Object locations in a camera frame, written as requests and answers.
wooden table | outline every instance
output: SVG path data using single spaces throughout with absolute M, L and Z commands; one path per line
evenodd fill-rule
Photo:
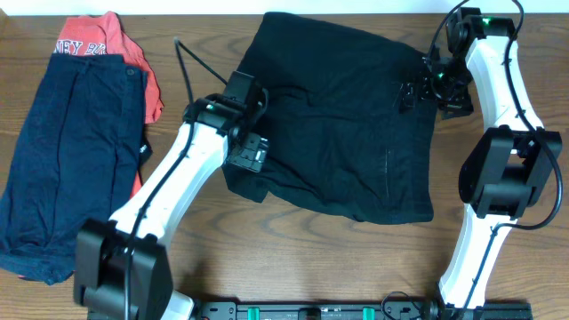
M 442 15 L 314 18 L 426 51 Z M 64 21 L 64 17 L 8 18 L 0 35 L 0 190 L 5 188 L 16 139 Z M 261 16 L 122 17 L 125 32 L 144 49 L 156 71 L 166 105 L 160 120 L 148 128 L 155 154 L 144 165 L 144 177 L 170 148 L 187 103 L 172 38 L 179 36 L 228 76 L 260 21 Z M 569 141 L 569 16 L 527 15 L 519 44 L 520 66 L 533 107 L 550 130 L 560 131 Z M 194 62 L 188 64 L 196 96 L 222 90 L 207 71 Z M 175 287 L 192 297 L 245 301 L 381 300 L 394 290 L 414 296 L 434 293 L 461 228 L 459 170 L 482 130 L 478 108 L 472 116 L 437 122 L 430 159 L 430 194 L 436 214 L 430 223 L 395 227 L 355 223 L 302 210 L 274 196 L 255 204 L 229 192 L 223 175 L 216 172 L 173 241 L 170 261 Z M 559 159 L 566 185 L 568 160 L 566 152 Z M 525 212 L 522 222 L 542 220 L 554 198 L 554 180 L 549 179 L 540 202 Z M 569 318 L 567 203 L 550 227 L 510 234 L 486 290 L 488 299 L 527 299 L 537 319 Z M 72 285 L 72 279 L 51 287 L 24 282 L 2 270 L 0 318 L 84 319 L 85 310 L 73 304 Z

wooden tabletop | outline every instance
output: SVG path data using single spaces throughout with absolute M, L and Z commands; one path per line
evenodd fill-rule
M 426 51 L 442 15 L 314 18 Z M 251 43 L 261 16 L 125 16 L 121 20 L 126 34 L 142 47 L 156 71 L 165 104 L 160 120 L 148 128 L 155 154 L 144 165 L 147 178 L 170 148 L 187 104 L 172 38 L 179 36 L 228 76 Z M 16 139 L 64 22 L 64 17 L 8 18 L 0 34 L 0 190 L 5 188 Z M 569 141 L 569 16 L 527 15 L 519 45 L 533 107 L 550 130 L 560 131 L 563 140 Z M 223 89 L 196 63 L 189 65 L 196 96 Z M 255 204 L 229 192 L 223 175 L 216 172 L 174 238 L 170 262 L 175 287 L 192 297 L 242 301 L 381 300 L 394 290 L 418 297 L 433 294 L 461 228 L 459 170 L 483 131 L 477 101 L 475 106 L 472 116 L 437 121 L 429 172 L 435 219 L 429 223 L 355 223 L 302 210 L 274 196 Z M 568 160 L 563 152 L 559 163 L 566 185 Z M 549 213 L 554 184 L 550 178 L 540 202 L 525 212 L 522 223 L 538 222 Z M 569 318 L 567 203 L 550 227 L 510 233 L 487 287 L 488 299 L 528 300 L 537 319 Z M 0 270 L 0 318 L 84 319 L 85 310 L 72 301 L 72 286 L 73 279 L 48 287 Z

black t-shirt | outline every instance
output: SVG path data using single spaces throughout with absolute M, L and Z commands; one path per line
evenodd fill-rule
M 423 54 L 361 30 L 288 13 L 265 14 L 238 70 L 268 89 L 253 129 L 270 142 L 259 173 L 225 166 L 228 188 L 267 192 L 357 221 L 430 221 L 429 148 L 437 107 L 400 112 Z

dark blue garment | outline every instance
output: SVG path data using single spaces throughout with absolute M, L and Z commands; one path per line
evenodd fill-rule
M 120 55 L 52 55 L 0 200 L 0 268 L 47 284 L 71 276 L 78 230 L 131 194 L 145 84 Z

black wire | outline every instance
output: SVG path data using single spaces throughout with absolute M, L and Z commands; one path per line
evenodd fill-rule
M 386 318 L 388 318 L 388 319 L 390 319 L 390 320 L 397 320 L 397 319 L 395 319 L 393 316 L 391 316 L 388 312 L 385 311 L 385 302 L 387 302 L 387 301 L 389 300 L 389 298 L 390 298 L 392 295 L 394 295 L 394 294 L 401 294 L 401 295 L 404 295 L 404 296 L 409 300 L 409 302 L 411 302 L 411 304 L 413 304 L 413 306 L 417 309 L 417 311 L 419 311 L 419 316 L 413 317 L 413 318 L 411 318 L 410 320 L 415 320 L 415 319 L 421 318 L 421 308 L 419 308 L 419 307 L 415 304 L 415 302 L 413 301 L 413 299 L 411 299 L 411 297 L 409 297 L 409 295 L 408 295 L 407 293 L 405 293 L 405 292 L 390 292 L 390 293 L 387 295 L 387 297 L 385 297 L 385 298 L 383 299 L 383 301 L 381 302 L 381 313 L 382 313 Z
M 533 134 L 533 137 L 535 138 L 537 143 L 540 144 L 541 148 L 543 149 L 543 152 L 548 157 L 548 160 L 551 162 L 551 166 L 553 168 L 553 172 L 555 173 L 555 178 L 556 178 L 556 183 L 557 183 L 557 195 L 556 195 L 555 204 L 553 205 L 553 208 L 551 209 L 551 212 L 549 213 L 548 217 L 544 221 L 542 221 L 538 224 L 535 224 L 535 225 L 531 225 L 531 226 L 521 226 L 521 225 L 517 225 L 517 224 L 513 224 L 513 223 L 499 223 L 492 229 L 492 235 L 490 236 L 490 241 L 488 242 L 488 245 L 486 246 L 485 254 L 484 254 L 484 257 L 482 258 L 482 261 L 480 262 L 480 268 L 478 268 L 477 275 L 472 281 L 472 287 L 470 288 L 470 292 L 469 292 L 469 295 L 466 299 L 466 303 L 464 304 L 463 309 L 461 309 L 461 311 L 458 313 L 458 316 L 456 317 L 458 319 L 462 319 L 462 317 L 463 317 L 464 313 L 466 312 L 466 309 L 470 303 L 470 300 L 472 299 L 472 296 L 474 295 L 474 291 L 476 290 L 478 280 L 480 279 L 480 276 L 482 275 L 482 270 L 484 269 L 486 259 L 488 258 L 488 255 L 489 255 L 490 250 L 492 248 L 494 238 L 498 235 L 498 230 L 502 227 L 517 228 L 517 229 L 526 230 L 526 231 L 532 231 L 532 230 L 536 230 L 539 228 L 543 228 L 543 227 L 547 226 L 551 221 L 553 221 L 553 219 L 555 219 L 557 213 L 559 212 L 559 209 L 561 208 L 561 203 L 563 201 L 563 178 L 561 176 L 561 169 L 559 168 L 559 163 L 557 162 L 557 159 L 553 155 L 553 152 L 549 148 L 547 142 L 542 138 L 540 133 L 537 130 L 535 130 L 535 128 L 533 128 L 532 124 L 530 124 L 530 122 L 525 117 L 524 110 L 522 109 L 522 107 L 519 103 L 519 98 L 517 97 L 517 94 L 516 94 L 516 88 L 514 87 L 514 81 L 512 79 L 511 71 L 509 68 L 509 52 L 511 50 L 512 44 L 517 39 L 517 35 L 519 34 L 519 31 L 521 30 L 522 26 L 524 25 L 524 16 L 525 16 L 524 7 L 517 0 L 512 0 L 512 2 L 517 6 L 517 9 L 519 9 L 520 20 L 519 20 L 519 23 L 517 24 L 517 27 L 516 27 L 516 30 L 514 31 L 514 34 L 512 35 L 512 37 L 508 41 L 508 44 L 506 46 L 506 52 L 504 53 L 504 63 L 503 64 L 504 64 L 504 68 L 506 70 L 506 79 L 508 81 L 508 87 L 509 87 L 509 91 L 510 91 L 511 96 L 512 96 L 512 100 L 514 101 L 514 105 L 516 106 L 517 115 L 522 120 L 524 125 L 527 127 L 527 130 Z
M 174 38 L 174 45 L 176 48 L 176 54 L 178 56 L 178 62 L 180 63 L 181 73 L 184 77 L 184 82 L 186 83 L 186 89 L 188 91 L 189 103 L 191 104 L 194 101 L 194 96 L 192 94 L 192 89 L 191 89 L 190 82 L 189 82 L 188 72 L 186 71 L 186 67 L 184 66 L 184 61 L 181 57 L 180 49 L 179 49 L 179 46 L 182 47 L 182 49 L 185 48 L 185 46 L 178 40 L 178 38 Z M 188 49 L 185 49 L 185 50 L 194 59 L 197 59 L 197 61 L 202 66 L 205 66 L 205 68 L 207 68 L 208 70 L 210 70 L 210 72 L 212 72 L 211 68 L 209 68 L 207 65 L 205 65 L 205 63 L 203 61 L 201 61 L 195 54 L 190 52 Z M 192 120 L 191 120 L 191 122 L 189 122 L 190 129 L 189 129 L 188 139 L 186 140 L 186 145 L 184 146 L 184 149 L 178 155 L 178 158 L 176 158 L 176 161 L 174 161 L 174 163 L 172 164 L 170 169 L 168 169 L 168 171 L 166 172 L 164 177 L 162 177 L 162 179 L 160 179 L 158 184 L 156 184 L 156 186 L 154 187 L 154 189 L 152 190 L 152 192 L 150 193 L 150 195 L 148 196 L 148 198 L 146 199 L 146 201 L 144 202 L 142 207 L 139 209 L 139 213 L 136 217 L 136 220 L 134 221 L 134 225 L 132 226 L 131 234 L 129 235 L 128 240 L 126 242 L 126 244 L 127 244 L 127 247 L 126 247 L 126 266 L 125 266 L 125 272 L 124 272 L 124 320 L 130 320 L 130 318 L 131 318 L 131 272 L 132 272 L 132 253 L 134 251 L 134 247 L 133 247 L 134 239 L 136 238 L 136 234 L 138 233 L 138 229 L 140 227 L 140 224 L 142 223 L 142 220 L 146 216 L 146 210 L 150 207 L 150 203 L 152 202 L 152 200 L 154 199 L 154 197 L 156 196 L 158 191 L 160 191 L 160 188 L 166 183 L 168 178 L 170 178 L 170 176 L 172 175 L 174 170 L 176 170 L 176 168 L 178 167 L 180 162 L 184 159 L 184 157 L 188 153 L 189 147 L 191 146 L 192 139 L 194 137 L 194 128 L 195 128 L 195 121 L 196 121 L 196 115 L 195 115 L 193 108 L 190 109 L 190 114 L 191 114 Z
M 453 13 L 460 7 L 462 7 L 465 3 L 467 3 L 469 0 L 463 0 L 461 3 L 456 4 L 456 6 L 454 6 L 454 8 L 452 8 L 451 11 L 449 11 L 445 18 L 443 19 L 443 21 L 441 22 L 440 25 L 438 25 L 437 28 L 437 32 L 435 32 L 435 36 L 433 36 L 433 41 L 431 41 L 430 43 L 430 47 L 429 47 L 429 52 L 427 52 L 427 60 L 430 60 L 430 55 L 432 54 L 433 50 L 435 49 L 435 42 L 438 39 L 438 34 L 441 32 L 441 29 L 443 28 L 443 26 L 445 25 L 446 21 L 451 17 L 451 15 L 453 15 Z
M 176 51 L 178 51 L 178 45 L 180 46 L 180 48 L 182 48 L 185 52 L 187 52 L 190 56 L 192 56 L 192 58 L 194 58 L 197 63 L 201 64 L 202 67 L 204 67 L 207 71 L 209 71 L 212 75 L 214 75 L 215 77 L 217 77 L 218 79 L 220 79 L 221 82 L 223 82 L 223 84 L 227 84 L 228 81 L 225 80 L 223 78 L 223 76 L 220 76 L 220 74 L 218 74 L 217 72 L 215 72 L 215 70 L 213 70 L 212 68 L 210 68 L 210 66 L 208 66 L 205 62 L 203 62 L 201 59 L 199 59 L 199 57 L 197 57 L 190 49 L 186 48 L 186 46 L 180 42 L 180 40 L 178 40 L 178 37 L 174 38 L 174 42 L 176 43 Z

